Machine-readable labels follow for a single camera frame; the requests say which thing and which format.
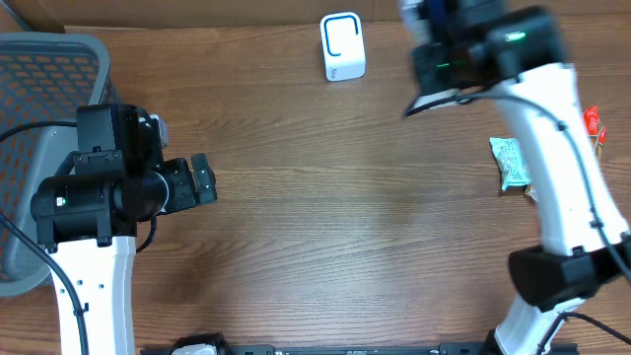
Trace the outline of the teal snack packet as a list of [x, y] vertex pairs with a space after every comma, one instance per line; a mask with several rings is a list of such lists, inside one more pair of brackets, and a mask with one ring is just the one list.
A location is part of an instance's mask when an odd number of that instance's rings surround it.
[[489, 143], [502, 176], [501, 189], [524, 187], [531, 184], [526, 160], [516, 138], [490, 137]]

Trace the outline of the orange spaghetti packet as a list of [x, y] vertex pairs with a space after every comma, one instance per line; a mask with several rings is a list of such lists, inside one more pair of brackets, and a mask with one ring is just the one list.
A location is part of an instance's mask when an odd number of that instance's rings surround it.
[[588, 189], [596, 202], [604, 203], [609, 195], [598, 164], [606, 129], [597, 108], [579, 113], [575, 107], [559, 107], [560, 117], [535, 109], [532, 104], [507, 120], [530, 174], [526, 196], [544, 208], [586, 207]]

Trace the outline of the white tube gold cap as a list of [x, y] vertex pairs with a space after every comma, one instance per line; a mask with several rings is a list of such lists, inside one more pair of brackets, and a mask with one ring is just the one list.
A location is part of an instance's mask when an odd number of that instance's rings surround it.
[[[413, 40], [411, 51], [413, 48], [423, 44], [444, 43], [445, 35], [444, 31], [441, 29], [441, 25], [444, 24], [445, 10], [442, 1], [400, 0], [398, 6], [401, 20], [404, 26], [409, 30]], [[419, 111], [420, 107], [429, 104], [444, 107], [445, 104], [437, 105], [436, 101], [457, 95], [458, 92], [456, 90], [444, 91], [430, 96], [420, 96], [418, 93], [417, 97], [413, 99], [410, 105], [405, 109], [405, 115], [411, 115], [412, 111]], [[446, 105], [453, 106], [454, 103], [446, 103]]]

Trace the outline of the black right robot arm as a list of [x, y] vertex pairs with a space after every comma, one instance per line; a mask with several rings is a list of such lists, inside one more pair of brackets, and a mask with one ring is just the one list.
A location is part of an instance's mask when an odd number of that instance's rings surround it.
[[630, 275], [630, 227], [607, 188], [556, 18], [501, 1], [403, 1], [419, 96], [406, 116], [495, 102], [536, 193], [541, 241], [508, 264], [517, 295], [484, 354], [546, 354], [600, 287]]

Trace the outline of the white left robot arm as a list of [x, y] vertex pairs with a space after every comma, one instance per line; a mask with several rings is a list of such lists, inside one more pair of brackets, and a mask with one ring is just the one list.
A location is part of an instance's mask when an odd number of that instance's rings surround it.
[[205, 154], [165, 160], [165, 129], [138, 106], [83, 106], [71, 169], [31, 201], [50, 270], [65, 354], [135, 352], [131, 279], [137, 227], [217, 199]]

